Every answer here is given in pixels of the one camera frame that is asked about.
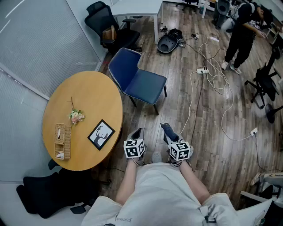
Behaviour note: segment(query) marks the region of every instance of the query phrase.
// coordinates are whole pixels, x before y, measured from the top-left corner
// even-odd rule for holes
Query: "black pants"
[[[244,61],[248,58],[249,52],[252,49],[253,38],[252,37],[243,37],[234,31],[232,33],[229,47],[225,56],[225,61],[230,62],[234,57],[235,53],[239,49],[236,60],[234,62],[234,67],[238,68]]]

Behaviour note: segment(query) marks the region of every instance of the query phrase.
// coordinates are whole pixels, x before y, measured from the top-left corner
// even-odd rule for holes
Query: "hand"
[[[256,31],[256,35],[260,38],[267,38],[266,34],[260,30]]]
[[[283,28],[282,28],[282,27],[279,27],[279,26],[276,27],[276,30],[277,30],[278,32],[283,32]]]

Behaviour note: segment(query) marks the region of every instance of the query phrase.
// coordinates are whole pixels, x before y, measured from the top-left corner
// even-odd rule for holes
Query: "wall outlet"
[[[214,40],[214,41],[217,41],[217,42],[219,42],[219,39],[217,39],[217,38],[214,38],[214,37],[210,37],[210,39],[212,39],[212,40]]]
[[[208,69],[204,70],[203,68],[199,68],[199,69],[197,69],[197,71],[198,71],[198,74],[205,74],[205,73],[209,72]]]
[[[251,131],[251,136],[253,136],[255,133],[257,133],[257,128],[256,127]]]

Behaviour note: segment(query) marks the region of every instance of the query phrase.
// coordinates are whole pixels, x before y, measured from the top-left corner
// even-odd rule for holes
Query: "white cable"
[[[207,44],[209,38],[210,38],[210,37],[207,37],[206,43],[203,43],[202,45]],[[251,135],[249,135],[249,136],[247,136],[247,137],[245,137],[245,138],[243,138],[243,139],[240,139],[240,140],[230,138],[230,137],[227,135],[227,133],[225,132],[224,128],[223,128],[223,125],[222,125],[222,123],[223,123],[223,118],[224,118],[225,113],[226,113],[226,112],[233,106],[233,104],[234,104],[234,95],[233,95],[232,89],[231,89],[231,87],[230,87],[230,84],[229,84],[229,82],[228,82],[228,79],[227,79],[226,76],[222,73],[222,70],[221,70],[221,67],[220,67],[219,63],[218,63],[214,58],[210,59],[210,61],[209,61],[209,60],[205,57],[205,55],[201,52],[200,49],[201,49],[202,45],[199,47],[199,52],[203,55],[203,57],[206,59],[206,61],[214,68],[214,71],[215,71],[215,75],[212,75],[210,72],[208,72],[208,73],[213,77],[213,79],[212,79],[213,85],[211,84],[210,80],[208,79],[208,74],[207,74],[207,80],[208,80],[208,82],[209,82],[210,85],[211,85],[219,94],[221,94],[221,95],[225,95],[225,94],[220,93],[218,90],[223,90],[223,89],[226,87],[226,85],[228,84],[228,87],[229,87],[229,89],[230,89],[230,91],[231,91],[231,94],[232,94],[232,100],[233,100],[233,101],[232,101],[232,105],[223,113],[223,116],[222,116],[222,119],[221,119],[221,128],[222,128],[223,132],[225,133],[225,135],[227,136],[227,138],[229,138],[230,140],[242,141],[242,140],[244,140],[244,139],[247,139],[247,138],[249,138]],[[216,67],[211,63],[211,60],[215,60],[215,61],[216,61],[216,63],[217,63],[217,65],[219,66],[220,70],[218,70],[218,68],[216,68]],[[223,88],[217,88],[217,87],[215,87],[215,85],[214,85],[214,78],[216,78],[217,76],[220,76],[221,78],[223,78],[223,79],[225,80],[225,86],[224,86]]]
[[[193,102],[193,83],[191,82],[191,104],[192,104],[192,102]],[[185,129],[187,122],[189,121],[190,114],[191,114],[191,104],[190,104],[190,107],[189,107],[189,117],[187,118],[187,121],[186,121],[186,123],[185,123],[180,134],[182,134],[183,130]]]

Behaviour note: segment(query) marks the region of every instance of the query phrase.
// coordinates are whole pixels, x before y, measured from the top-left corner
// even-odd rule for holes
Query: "person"
[[[210,195],[186,161],[129,159],[115,201],[100,196],[82,226],[239,226],[227,194]]]
[[[239,67],[248,58],[255,36],[266,38],[266,34],[260,29],[269,26],[272,21],[273,15],[271,11],[259,7],[256,3],[243,3],[237,6],[235,12],[231,13],[231,18],[227,19],[221,27],[222,30],[233,27],[229,47],[221,68],[226,70],[229,62],[239,50],[236,60],[230,68],[240,75],[242,72]]]

